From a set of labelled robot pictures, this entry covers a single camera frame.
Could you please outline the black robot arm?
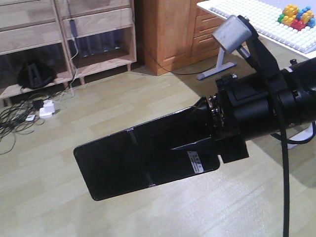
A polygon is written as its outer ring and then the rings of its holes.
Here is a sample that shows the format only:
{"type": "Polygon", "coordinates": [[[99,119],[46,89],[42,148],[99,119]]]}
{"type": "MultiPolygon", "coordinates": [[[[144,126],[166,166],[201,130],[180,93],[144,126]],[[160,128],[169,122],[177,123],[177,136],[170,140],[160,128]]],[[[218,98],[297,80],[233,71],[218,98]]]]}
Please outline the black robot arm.
{"type": "MultiPolygon", "coordinates": [[[[281,70],[270,80],[281,105],[285,126],[316,119],[316,61],[310,59],[281,70]]],[[[261,75],[240,79],[225,75],[217,93],[163,118],[151,135],[159,149],[220,155],[228,163],[248,157],[246,141],[279,131],[273,101],[261,75]]]]}

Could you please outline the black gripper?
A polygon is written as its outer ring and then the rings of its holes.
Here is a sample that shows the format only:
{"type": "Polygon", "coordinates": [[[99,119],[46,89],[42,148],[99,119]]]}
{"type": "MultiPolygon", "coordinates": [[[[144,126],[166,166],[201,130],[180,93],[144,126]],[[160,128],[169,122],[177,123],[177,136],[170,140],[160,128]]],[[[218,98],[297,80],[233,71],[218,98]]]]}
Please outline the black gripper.
{"type": "MultiPolygon", "coordinates": [[[[271,95],[258,73],[240,79],[227,74],[216,80],[213,106],[219,111],[220,156],[228,163],[249,156],[246,141],[280,131],[271,95]]],[[[163,129],[151,139],[162,150],[171,150],[210,137],[213,128],[205,97],[167,116],[163,129]]]]}

